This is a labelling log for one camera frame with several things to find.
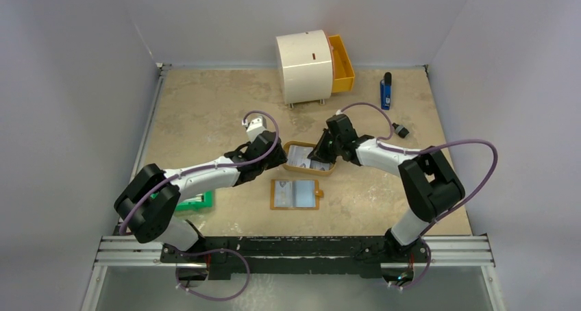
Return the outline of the orange leather card holder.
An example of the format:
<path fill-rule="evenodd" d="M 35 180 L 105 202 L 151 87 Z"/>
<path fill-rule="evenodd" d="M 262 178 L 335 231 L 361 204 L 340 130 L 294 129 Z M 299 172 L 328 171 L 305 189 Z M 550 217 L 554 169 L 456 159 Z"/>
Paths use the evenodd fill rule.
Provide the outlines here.
<path fill-rule="evenodd" d="M 292 208 L 275 208 L 273 205 L 274 182 L 277 180 L 294 181 L 295 202 Z M 271 210 L 318 210 L 324 191 L 319 187 L 316 179 L 273 179 L 271 181 L 270 209 Z"/>

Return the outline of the orange oval tray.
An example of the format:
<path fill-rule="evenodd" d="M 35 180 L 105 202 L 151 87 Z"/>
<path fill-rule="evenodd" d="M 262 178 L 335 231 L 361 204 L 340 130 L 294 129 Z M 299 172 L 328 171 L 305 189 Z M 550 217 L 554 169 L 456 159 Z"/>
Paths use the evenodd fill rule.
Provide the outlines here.
<path fill-rule="evenodd" d="M 316 147 L 313 143 L 288 141 L 283 149 L 287 155 L 287 161 L 283 167 L 287 171 L 298 172 L 316 176 L 330 176 L 335 169 L 335 164 L 311 160 L 308 155 Z"/>

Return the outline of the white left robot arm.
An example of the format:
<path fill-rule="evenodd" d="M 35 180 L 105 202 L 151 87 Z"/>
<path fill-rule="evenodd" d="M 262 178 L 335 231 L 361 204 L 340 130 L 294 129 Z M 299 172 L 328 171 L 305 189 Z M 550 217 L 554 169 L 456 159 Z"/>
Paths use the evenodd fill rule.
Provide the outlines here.
<path fill-rule="evenodd" d="M 119 234 L 142 244 L 157 241 L 177 249 L 187 262 L 200 260 L 199 230 L 174 214 L 177 205 L 204 192 L 245 184 L 286 162 L 280 137 L 265 130 L 217 159 L 185 169 L 144 166 L 114 202 L 122 218 Z"/>

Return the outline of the silver VIP credit card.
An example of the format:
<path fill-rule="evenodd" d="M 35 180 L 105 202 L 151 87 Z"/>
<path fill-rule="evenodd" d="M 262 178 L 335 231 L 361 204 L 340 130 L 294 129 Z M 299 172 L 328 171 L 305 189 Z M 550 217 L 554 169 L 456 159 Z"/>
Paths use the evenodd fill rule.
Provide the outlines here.
<path fill-rule="evenodd" d="M 294 181 L 277 180 L 274 182 L 273 205 L 275 208 L 292 208 L 295 202 Z"/>

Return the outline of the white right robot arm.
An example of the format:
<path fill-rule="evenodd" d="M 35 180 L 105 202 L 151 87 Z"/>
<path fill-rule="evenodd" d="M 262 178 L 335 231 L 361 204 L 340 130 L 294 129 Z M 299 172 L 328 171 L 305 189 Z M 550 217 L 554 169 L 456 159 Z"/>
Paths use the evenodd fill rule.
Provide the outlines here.
<path fill-rule="evenodd" d="M 390 259 L 400 261 L 408 256 L 411 244 L 423 231 L 465 197 L 465 188 L 442 151 L 397 149 L 374 136 L 358 135 L 345 114 L 330 117 L 326 125 L 308 155 L 310 160 L 333 164 L 342 158 L 401 179 L 408 209 L 385 234 L 384 250 Z"/>

